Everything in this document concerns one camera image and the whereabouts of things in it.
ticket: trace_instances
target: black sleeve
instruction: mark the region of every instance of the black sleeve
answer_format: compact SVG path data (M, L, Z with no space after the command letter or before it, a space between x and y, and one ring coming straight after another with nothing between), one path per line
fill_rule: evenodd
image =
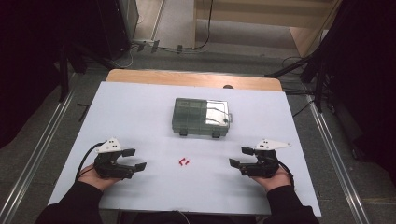
M311 206L303 206L292 186L282 186L267 193L271 207L271 216L264 220L264 224L319 223Z
M47 206L35 223L102 223L99 215L102 195L101 190L76 182L60 202Z

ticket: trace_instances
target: gray carpet floor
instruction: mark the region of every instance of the gray carpet floor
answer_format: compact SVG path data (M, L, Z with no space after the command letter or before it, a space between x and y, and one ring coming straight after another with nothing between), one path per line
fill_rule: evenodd
M283 59L260 56L240 56L221 53L175 54L150 48L132 52L133 63L128 69L159 69L196 72L220 72L230 75L260 77L281 68ZM118 64L128 64L130 54L125 53ZM50 195L71 147L78 135L85 107L90 104L101 81L108 71L100 64L87 60L89 69L85 75L77 74L74 94L59 127L50 141L47 153L40 163L34 179L26 191L12 223L33 223L47 205ZM301 89L296 75L281 78L284 88ZM6 147L0 149L0 203L4 204L13 184L21 174L26 162L44 132L53 111L58 106L60 90L49 95L42 106L25 124L18 136ZM288 96L292 114L306 106L305 96ZM396 190L388 174L376 164L355 161L342 127L329 110L324 108L328 122L343 161L362 198L363 206L372 223L396 223ZM294 118L297 132L303 146L306 162L317 192L322 217L320 223L355 223L345 193L339 183L312 112L305 109ZM101 212L105 223L116 223L116 211Z

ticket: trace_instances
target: white tabletop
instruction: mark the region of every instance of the white tabletop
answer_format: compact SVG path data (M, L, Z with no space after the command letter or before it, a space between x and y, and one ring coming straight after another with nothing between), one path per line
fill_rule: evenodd
M177 97L229 103L233 123L227 136L173 133L172 115ZM229 158L256 162L241 147L254 147L263 138L291 143L277 157L294 174L296 193L320 216L286 95L280 91L165 86L103 82L81 127L49 203L57 203L73 185L79 163L96 143L116 137L122 148L135 148L133 157L118 163L147 162L105 192L102 209L171 211L204 214L269 215L265 192L229 164ZM92 153L85 165L93 163ZM190 161L180 166L182 158Z

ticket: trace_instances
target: clear plastic box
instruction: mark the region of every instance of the clear plastic box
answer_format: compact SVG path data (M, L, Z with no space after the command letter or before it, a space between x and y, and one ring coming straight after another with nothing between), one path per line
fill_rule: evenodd
M172 129L181 136L188 134L225 136L231 115L225 101L176 98Z

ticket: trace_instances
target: metal rail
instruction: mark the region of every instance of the metal rail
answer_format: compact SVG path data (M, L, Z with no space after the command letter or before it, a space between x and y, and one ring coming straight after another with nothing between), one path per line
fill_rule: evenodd
M26 163L20 177L14 184L11 192L8 194L6 203L0 212L0 223L8 224L11 223L12 218L14 218L15 213L32 182L35 172L40 165L40 162L46 154L47 148L50 145L53 135L56 133L58 126L64 116L67 107L69 107L70 101L73 98L75 92L76 83L79 80L79 76L73 74L70 78L71 91L66 95L64 101L59 103L46 127L40 139L38 140L35 150L32 153L29 161Z
M313 99L311 96L306 96L308 102L311 102ZM356 223L361 224L369 224L370 220L367 217L367 214L363 208L363 204L361 202L361 198L356 191L356 188L349 176L347 168L345 167L340 154L338 153L338 149L334 140L332 139L332 135L329 131L329 128L326 124L326 120L322 114L318 112L318 109L315 105L310 105L312 114L314 116L315 122L318 125L318 129L323 138L326 149L329 153L330 159L332 161L332 165L334 170L338 176L341 187L346 195L346 200L349 204L350 210L352 212L353 217L355 218Z

